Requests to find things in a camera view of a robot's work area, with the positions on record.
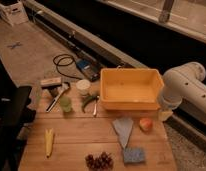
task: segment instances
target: floor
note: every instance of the floor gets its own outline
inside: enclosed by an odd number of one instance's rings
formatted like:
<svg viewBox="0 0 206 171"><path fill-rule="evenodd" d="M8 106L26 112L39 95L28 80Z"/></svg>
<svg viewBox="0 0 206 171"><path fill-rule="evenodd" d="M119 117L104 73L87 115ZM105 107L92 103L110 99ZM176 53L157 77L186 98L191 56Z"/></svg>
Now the floor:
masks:
<svg viewBox="0 0 206 171"><path fill-rule="evenodd" d="M33 86L31 108L36 109L41 93L40 80L60 76L52 62L56 55L72 54L31 22L11 27L0 19L0 56L17 85ZM81 76L74 65L63 69L69 75ZM206 153L176 130L165 124L179 171L206 171Z"/></svg>

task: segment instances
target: small white cup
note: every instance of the small white cup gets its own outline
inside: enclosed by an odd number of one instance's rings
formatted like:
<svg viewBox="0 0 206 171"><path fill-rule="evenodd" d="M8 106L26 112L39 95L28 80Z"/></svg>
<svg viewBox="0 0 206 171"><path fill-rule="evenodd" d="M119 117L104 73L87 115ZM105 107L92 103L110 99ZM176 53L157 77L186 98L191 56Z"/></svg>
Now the small white cup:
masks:
<svg viewBox="0 0 206 171"><path fill-rule="evenodd" d="M76 83L76 87L81 96L87 96L89 94L89 89L91 87L90 81L83 79Z"/></svg>

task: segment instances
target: peach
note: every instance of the peach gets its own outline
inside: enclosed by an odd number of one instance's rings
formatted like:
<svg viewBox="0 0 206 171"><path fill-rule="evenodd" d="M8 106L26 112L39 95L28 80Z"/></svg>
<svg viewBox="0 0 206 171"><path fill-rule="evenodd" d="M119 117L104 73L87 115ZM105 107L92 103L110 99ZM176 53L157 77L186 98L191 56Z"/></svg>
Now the peach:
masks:
<svg viewBox="0 0 206 171"><path fill-rule="evenodd" d="M151 118L141 118L139 126L143 131L148 132L153 128L153 121Z"/></svg>

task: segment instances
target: wooden table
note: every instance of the wooden table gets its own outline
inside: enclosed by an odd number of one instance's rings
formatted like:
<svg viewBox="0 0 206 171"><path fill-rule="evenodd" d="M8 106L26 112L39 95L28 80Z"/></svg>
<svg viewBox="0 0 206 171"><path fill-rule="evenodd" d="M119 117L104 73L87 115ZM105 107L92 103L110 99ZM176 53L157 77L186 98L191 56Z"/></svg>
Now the wooden table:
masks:
<svg viewBox="0 0 206 171"><path fill-rule="evenodd" d="M99 89L98 83L92 84L92 92ZM112 154L114 171L124 170L177 170L173 154L163 124L156 119L156 111L106 111L98 101L98 114L94 118L92 112L94 102L86 107L86 113L81 111L81 98L75 84L65 93L72 100L73 111L63 113L57 104L50 113L45 110L52 100L47 90L44 90L37 109L36 119L25 147L19 170L88 170L85 156L98 156L106 151ZM146 162L136 165L124 165L122 149L118 142L112 121L121 116L133 119L133 130L128 147L142 147L145 150ZM143 133L138 121L140 117L152 117L153 130ZM45 156L45 129L53 128L55 139L50 158Z"/></svg>

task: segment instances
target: box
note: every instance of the box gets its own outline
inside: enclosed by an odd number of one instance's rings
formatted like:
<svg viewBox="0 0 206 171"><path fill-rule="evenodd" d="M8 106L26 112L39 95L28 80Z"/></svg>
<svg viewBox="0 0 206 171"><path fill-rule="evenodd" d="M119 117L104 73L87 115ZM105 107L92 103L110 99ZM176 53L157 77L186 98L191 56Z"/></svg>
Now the box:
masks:
<svg viewBox="0 0 206 171"><path fill-rule="evenodd" d="M157 110L157 96L164 86L156 69L104 68L100 100L108 110Z"/></svg>
<svg viewBox="0 0 206 171"><path fill-rule="evenodd" d="M4 6L0 3L0 16L11 26L28 21L22 2Z"/></svg>

